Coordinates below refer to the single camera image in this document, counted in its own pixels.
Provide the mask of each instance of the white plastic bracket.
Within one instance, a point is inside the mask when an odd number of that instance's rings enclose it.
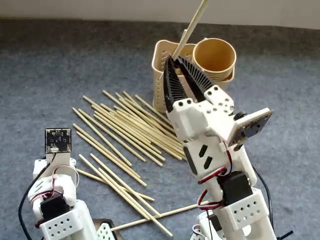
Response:
[[[234,231],[253,224],[260,218],[268,216],[269,210],[260,189],[252,188],[253,194],[225,206],[219,211],[224,215],[222,219],[228,219]]]
[[[109,224],[102,223],[98,231],[98,240],[115,240],[115,237],[110,229]]]
[[[60,240],[84,228],[77,208],[40,225],[46,240]]]

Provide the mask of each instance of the white bracket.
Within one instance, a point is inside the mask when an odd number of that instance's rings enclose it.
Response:
[[[40,225],[46,240],[60,240],[84,228],[77,208]]]
[[[109,224],[102,223],[98,231],[98,240],[115,240],[115,237],[110,229]]]

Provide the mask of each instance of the black cable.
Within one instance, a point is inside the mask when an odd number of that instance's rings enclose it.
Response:
[[[258,178],[261,180],[265,191],[266,191],[266,197],[268,198],[268,208],[269,208],[269,219],[270,219],[270,223],[272,226],[272,229],[275,230],[274,228],[274,213],[273,213],[273,208],[272,208],[272,199],[271,199],[271,193],[270,190],[268,188],[267,183],[265,182],[265,180],[263,179],[263,177],[260,175],[260,173],[257,171],[257,169],[252,166],[253,170],[255,171],[256,175],[258,176]]]
[[[208,217],[208,222],[209,222],[209,229],[210,229],[211,239],[213,240],[214,238],[212,237],[212,230],[211,230],[211,224],[210,224],[210,219],[209,219],[209,212],[208,212],[208,210],[205,210],[205,211],[206,211],[206,216]]]
[[[28,186],[28,188],[26,189],[22,199],[21,199],[21,202],[20,202],[20,205],[19,205],[19,208],[18,208],[18,217],[19,217],[19,222],[20,222],[20,225],[22,227],[22,230],[24,232],[24,235],[26,236],[26,238],[28,240],[32,240],[28,230],[27,230],[27,227],[25,225],[25,222],[22,218],[22,207],[24,206],[24,203],[25,203],[25,200],[28,196],[28,193],[30,191],[30,189],[32,188],[32,186],[35,184],[35,182],[41,177],[41,175],[47,170],[47,168],[51,165],[51,163],[53,162],[53,160],[55,159],[56,157],[56,153],[53,154],[53,158],[52,160],[40,171],[40,173],[33,179],[33,181],[31,182],[31,184]]]

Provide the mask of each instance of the beige plastic basket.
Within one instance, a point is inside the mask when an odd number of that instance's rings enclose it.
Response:
[[[176,50],[179,43],[168,41],[168,40],[160,40],[156,43],[152,58],[152,70],[153,70],[153,107],[156,108],[159,112],[164,113],[166,111],[165,106],[165,96],[164,96],[164,86],[163,86],[163,72],[165,62],[169,55],[172,55]],[[186,44],[181,50],[180,56],[186,58],[191,61],[192,53],[194,50],[195,44]],[[185,77],[181,74],[181,72],[177,72],[179,80],[182,83],[182,86],[188,96],[193,97],[193,93],[189,88],[189,85],[186,82]]]

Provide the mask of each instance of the gray carpet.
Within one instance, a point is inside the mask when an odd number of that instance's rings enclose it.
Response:
[[[0,239],[25,239],[18,204],[32,180],[34,160],[44,156],[44,128],[78,123],[91,133],[72,107],[92,113],[83,94],[113,106],[103,89],[111,93],[127,90],[151,102],[155,43],[178,41],[186,26],[0,21]],[[293,229],[295,234],[288,239],[318,239],[320,31],[201,24],[190,42],[204,37],[223,38],[237,51],[236,78],[228,89],[237,109],[274,109],[266,128],[247,142],[246,149],[271,190],[277,235]],[[97,152],[73,133],[74,158],[79,153],[89,158],[89,153]],[[160,168],[123,152],[148,186],[131,181],[112,163],[109,166],[134,189],[155,198],[153,206],[158,211],[195,203],[202,189],[185,162],[165,155],[167,162]],[[90,171],[81,160],[78,167]],[[116,225],[141,218],[112,189],[86,177],[81,178],[77,195],[87,203],[93,218],[110,218]],[[161,222],[172,231],[173,239],[187,240],[199,213],[194,209]],[[40,239],[27,202],[23,216],[32,238]],[[152,223],[121,234],[125,240],[169,239]]]

